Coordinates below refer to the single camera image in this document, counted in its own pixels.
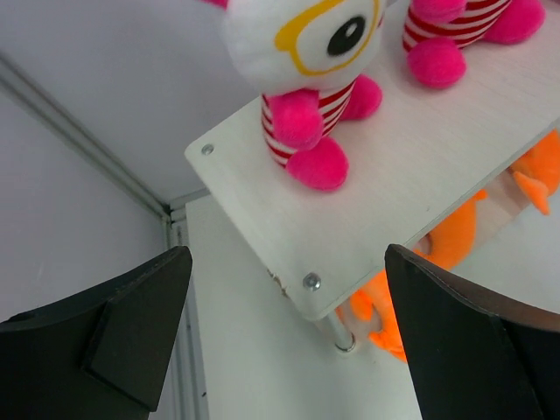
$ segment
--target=plush toy eye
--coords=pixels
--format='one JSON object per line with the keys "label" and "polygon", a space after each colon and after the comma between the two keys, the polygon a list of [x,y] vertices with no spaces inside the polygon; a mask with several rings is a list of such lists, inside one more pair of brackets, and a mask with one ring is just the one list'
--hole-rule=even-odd
{"label": "plush toy eye", "polygon": [[366,19],[363,16],[352,17],[332,35],[326,53],[331,57],[348,53],[358,45],[365,31]]}

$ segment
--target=white plush toy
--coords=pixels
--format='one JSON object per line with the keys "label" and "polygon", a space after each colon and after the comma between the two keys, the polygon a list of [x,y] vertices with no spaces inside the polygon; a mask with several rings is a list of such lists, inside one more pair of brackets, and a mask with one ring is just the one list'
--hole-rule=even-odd
{"label": "white plush toy", "polygon": [[234,65],[262,92],[272,157],[306,186],[340,187],[347,157],[329,134],[381,104],[381,89],[361,73],[379,46],[385,0],[205,1],[225,10]]}

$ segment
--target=metal support rod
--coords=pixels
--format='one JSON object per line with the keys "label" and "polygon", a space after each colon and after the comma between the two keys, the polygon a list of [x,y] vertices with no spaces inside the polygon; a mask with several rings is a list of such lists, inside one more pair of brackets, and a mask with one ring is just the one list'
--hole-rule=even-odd
{"label": "metal support rod", "polygon": [[342,324],[338,315],[333,311],[318,322],[319,329],[323,330],[334,341],[334,345],[343,352],[351,352],[356,346],[356,338]]}

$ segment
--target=striped fabric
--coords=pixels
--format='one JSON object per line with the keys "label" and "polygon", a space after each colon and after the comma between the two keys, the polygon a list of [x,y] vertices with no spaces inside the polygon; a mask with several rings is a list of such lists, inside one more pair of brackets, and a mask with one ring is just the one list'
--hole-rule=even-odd
{"label": "striped fabric", "polygon": [[[348,101],[350,101],[350,94],[352,93],[353,87],[354,82],[342,89],[319,92],[319,112],[323,116],[323,121],[325,123],[323,137],[328,136],[336,126],[344,109],[347,107]],[[262,96],[262,130],[264,140],[269,146],[272,157],[281,166],[286,166],[288,159],[291,158],[297,150],[284,146],[275,139],[274,128],[272,127],[272,113],[270,112],[269,103],[264,95]]]}
{"label": "striped fabric", "polygon": [[469,0],[466,12],[449,24],[429,24],[409,7],[404,23],[402,46],[410,51],[418,43],[435,37],[453,39],[459,48],[481,39],[509,6],[511,0]]}

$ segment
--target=wooden shelf board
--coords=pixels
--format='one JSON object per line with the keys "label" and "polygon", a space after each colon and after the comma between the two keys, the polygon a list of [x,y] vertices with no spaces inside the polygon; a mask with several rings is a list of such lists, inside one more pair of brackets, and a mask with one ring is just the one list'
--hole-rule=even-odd
{"label": "wooden shelf board", "polygon": [[[227,216],[292,302],[320,319],[383,267],[390,243],[410,246],[504,171],[560,117],[560,4],[530,41],[478,43],[454,88],[411,81],[400,46],[406,0],[386,16],[382,50],[368,73],[383,87],[380,111],[333,132],[351,172],[338,192],[298,185],[274,165],[253,101],[185,151]],[[201,153],[212,144],[212,154]],[[302,286],[315,272],[313,293]]]}

